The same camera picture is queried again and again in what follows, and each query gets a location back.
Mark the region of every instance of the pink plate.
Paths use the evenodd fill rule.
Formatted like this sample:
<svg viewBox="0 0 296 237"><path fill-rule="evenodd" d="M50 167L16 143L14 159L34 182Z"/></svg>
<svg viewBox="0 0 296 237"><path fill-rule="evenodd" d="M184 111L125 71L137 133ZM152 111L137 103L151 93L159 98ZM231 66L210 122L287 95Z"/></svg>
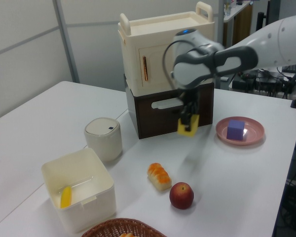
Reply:
<svg viewBox="0 0 296 237"><path fill-rule="evenodd" d="M243 140L227 139L227 128L229 120L240 120L245 122ZM216 125L216 133L220 139L234 145L251 145L260 141L264 136L264 127L258 121L246 117L229 117L219 121Z"/></svg>

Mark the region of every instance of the purple cube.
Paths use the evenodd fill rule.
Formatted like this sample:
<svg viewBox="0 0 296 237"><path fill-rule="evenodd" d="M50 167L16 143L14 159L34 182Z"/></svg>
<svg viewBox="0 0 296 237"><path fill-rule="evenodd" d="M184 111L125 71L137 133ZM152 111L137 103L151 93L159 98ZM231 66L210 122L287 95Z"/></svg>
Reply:
<svg viewBox="0 0 296 237"><path fill-rule="evenodd" d="M231 119L227 128L227 139L242 141L244 128L245 122Z"/></svg>

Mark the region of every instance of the brown wooden box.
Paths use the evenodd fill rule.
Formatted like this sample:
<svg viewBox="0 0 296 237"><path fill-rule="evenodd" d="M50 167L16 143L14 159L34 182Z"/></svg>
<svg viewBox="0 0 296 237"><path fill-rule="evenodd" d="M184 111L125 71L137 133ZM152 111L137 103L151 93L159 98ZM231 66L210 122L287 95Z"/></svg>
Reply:
<svg viewBox="0 0 296 237"><path fill-rule="evenodd" d="M200 85L199 126L213 123L214 83ZM177 97L175 90L135 97L125 81L128 111L139 139L175 132L183 106L153 109L156 101Z"/></svg>

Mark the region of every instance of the cabinet handle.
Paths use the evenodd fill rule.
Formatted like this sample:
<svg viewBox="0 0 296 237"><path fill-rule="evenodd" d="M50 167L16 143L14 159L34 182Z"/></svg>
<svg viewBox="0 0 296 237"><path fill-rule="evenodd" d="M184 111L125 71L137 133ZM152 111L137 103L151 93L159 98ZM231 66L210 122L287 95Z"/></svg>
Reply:
<svg viewBox="0 0 296 237"><path fill-rule="evenodd" d="M144 62L145 81L148 81L147 61L146 61L146 57L145 56L143 56L143 62Z"/></svg>

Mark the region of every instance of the wicker basket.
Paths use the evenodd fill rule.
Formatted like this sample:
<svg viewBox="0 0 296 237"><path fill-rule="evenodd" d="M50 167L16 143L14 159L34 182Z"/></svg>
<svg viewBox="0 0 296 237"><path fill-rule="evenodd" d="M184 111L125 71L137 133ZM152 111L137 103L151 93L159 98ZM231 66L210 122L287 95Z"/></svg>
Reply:
<svg viewBox="0 0 296 237"><path fill-rule="evenodd" d="M127 218L115 218L89 229L82 237L119 237L123 233L133 233L138 237L166 237L145 223Z"/></svg>

